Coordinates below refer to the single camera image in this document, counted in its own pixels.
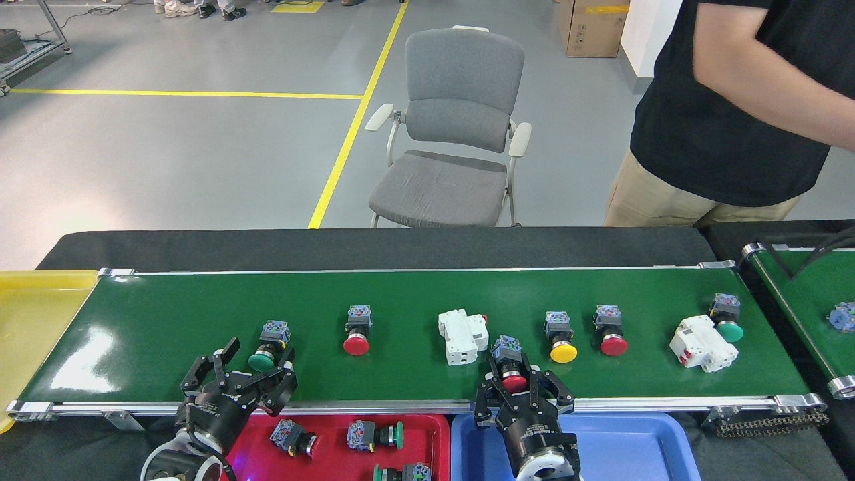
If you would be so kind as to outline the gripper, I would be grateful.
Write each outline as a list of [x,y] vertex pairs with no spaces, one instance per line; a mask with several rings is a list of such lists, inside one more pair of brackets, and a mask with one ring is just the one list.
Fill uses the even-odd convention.
[[559,414],[575,410],[575,396],[550,369],[532,366],[528,374],[530,402],[508,404],[500,368],[486,357],[490,371],[476,391],[476,427],[495,427],[504,439],[513,472],[580,472],[577,435],[564,432]]
[[[225,366],[238,350],[238,338],[231,338],[226,347],[196,359],[181,381],[186,399],[175,415],[177,432],[193,423],[196,436],[214,442],[223,456],[231,452],[256,406],[269,415],[279,415],[297,388],[293,369],[295,349],[287,347],[275,367],[253,375],[250,390],[241,393],[226,390]],[[213,389],[203,391],[204,381],[212,371],[214,380],[208,385]]]

